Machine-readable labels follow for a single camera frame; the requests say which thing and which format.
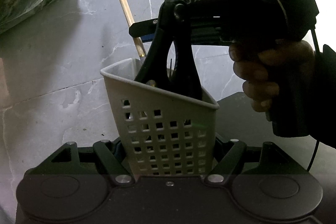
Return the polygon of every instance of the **hand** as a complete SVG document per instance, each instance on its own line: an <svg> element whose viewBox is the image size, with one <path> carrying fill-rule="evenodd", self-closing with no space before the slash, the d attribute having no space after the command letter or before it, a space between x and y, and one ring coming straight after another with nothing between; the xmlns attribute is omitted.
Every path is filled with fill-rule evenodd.
<svg viewBox="0 0 336 224"><path fill-rule="evenodd" d="M279 86L268 80L266 66L281 66L296 63L303 80L310 84L315 65L315 54L307 41L289 42L278 40L275 49L254 52L253 44L235 42L229 47L229 55L234 61L233 71L246 80L243 91L247 97L253 99L252 108L256 112L268 111L272 105L272 98L279 95Z"/></svg>

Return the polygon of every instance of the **gray plastic basket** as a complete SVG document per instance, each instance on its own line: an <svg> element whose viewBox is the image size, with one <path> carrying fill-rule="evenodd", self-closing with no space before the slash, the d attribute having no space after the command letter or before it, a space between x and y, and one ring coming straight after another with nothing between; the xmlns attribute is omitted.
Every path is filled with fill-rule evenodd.
<svg viewBox="0 0 336 224"><path fill-rule="evenodd" d="M209 173L219 105L204 89L200 101L135 82L140 67L130 58L100 71L133 174Z"/></svg>

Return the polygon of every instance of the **black sleeve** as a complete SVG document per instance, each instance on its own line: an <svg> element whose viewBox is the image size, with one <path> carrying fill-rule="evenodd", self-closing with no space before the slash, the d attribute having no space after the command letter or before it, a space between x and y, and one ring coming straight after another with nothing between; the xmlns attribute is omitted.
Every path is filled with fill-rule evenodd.
<svg viewBox="0 0 336 224"><path fill-rule="evenodd" d="M315 77L307 109L310 135L336 148L336 52L328 45L315 66Z"/></svg>

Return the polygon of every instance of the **black cable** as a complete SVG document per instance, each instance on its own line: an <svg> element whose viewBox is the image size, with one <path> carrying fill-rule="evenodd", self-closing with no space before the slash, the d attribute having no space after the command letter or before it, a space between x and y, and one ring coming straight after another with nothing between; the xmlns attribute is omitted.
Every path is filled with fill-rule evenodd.
<svg viewBox="0 0 336 224"><path fill-rule="evenodd" d="M315 56L316 56L316 65L318 66L319 62L320 62L321 53L320 53L320 47L319 47L319 44L318 44L318 41L317 41L315 29L311 29L311 35L313 36L313 42L314 42L314 47L315 47ZM309 171L310 168L313 165L317 150L319 148L319 144L320 144L320 141L316 141L315 149L314 149L313 155L311 156L310 163L308 165L307 171Z"/></svg>
<svg viewBox="0 0 336 224"><path fill-rule="evenodd" d="M320 144L320 141L316 141L315 149L314 149L313 155L311 157L310 163L309 163L308 168L307 168L308 172L309 172L311 166L313 165L313 162L314 162L314 159L315 159L315 156L316 156L316 153L317 153L317 149L319 148L319 144Z"/></svg>
<svg viewBox="0 0 336 224"><path fill-rule="evenodd" d="M313 41L314 41L314 47L315 47L315 52L316 52L316 56L318 58L320 58L320 48L319 48L319 44L317 42L317 37L316 37L316 33L315 33L315 29L311 29L311 35L313 36Z"/></svg>

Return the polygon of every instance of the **metal screw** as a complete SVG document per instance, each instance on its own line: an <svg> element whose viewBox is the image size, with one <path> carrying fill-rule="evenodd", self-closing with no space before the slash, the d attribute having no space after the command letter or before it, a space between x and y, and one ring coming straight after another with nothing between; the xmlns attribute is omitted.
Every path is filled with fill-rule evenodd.
<svg viewBox="0 0 336 224"><path fill-rule="evenodd" d="M154 80L149 80L146 82L146 85L150 85L150 86L156 86L156 82Z"/></svg>
<svg viewBox="0 0 336 224"><path fill-rule="evenodd" d="M118 183L130 183L132 177L130 175L118 175L115 177L116 182Z"/></svg>
<svg viewBox="0 0 336 224"><path fill-rule="evenodd" d="M174 16L178 22L184 22L185 7L182 3L178 3L174 7Z"/></svg>
<svg viewBox="0 0 336 224"><path fill-rule="evenodd" d="M167 182L166 182L166 185L167 185L167 186L174 186L174 182L172 182L172 181L167 181Z"/></svg>
<svg viewBox="0 0 336 224"><path fill-rule="evenodd" d="M209 175L207 179L211 183L220 183L224 181L224 177L222 175L216 175L216 174Z"/></svg>

